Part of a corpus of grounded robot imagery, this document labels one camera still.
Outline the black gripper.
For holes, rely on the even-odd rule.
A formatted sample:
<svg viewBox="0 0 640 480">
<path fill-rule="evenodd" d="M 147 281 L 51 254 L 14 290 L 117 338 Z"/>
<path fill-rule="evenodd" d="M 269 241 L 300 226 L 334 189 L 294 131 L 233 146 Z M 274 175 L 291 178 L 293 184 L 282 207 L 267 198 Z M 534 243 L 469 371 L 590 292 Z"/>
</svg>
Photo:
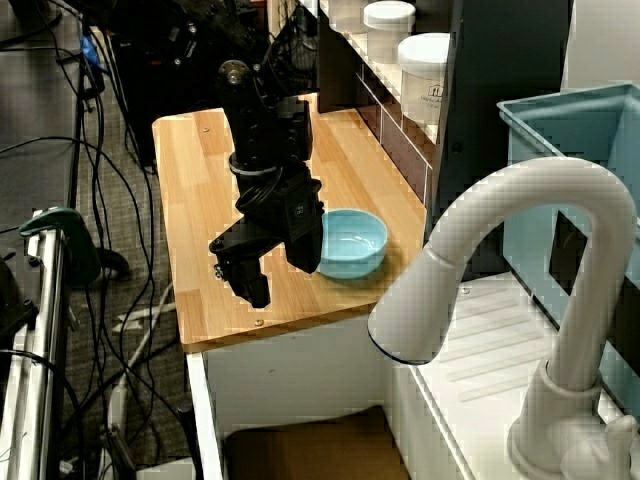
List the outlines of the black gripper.
<svg viewBox="0 0 640 480">
<path fill-rule="evenodd" d="M 260 257 L 284 244 L 288 263 L 307 274 L 321 261 L 321 182 L 304 164 L 255 172 L 242 170 L 237 162 L 230 167 L 240 193 L 235 207 L 242 217 L 211 241 L 209 250 L 217 256 L 216 275 L 233 293 L 253 308 L 265 308 L 271 297 Z"/>
</svg>

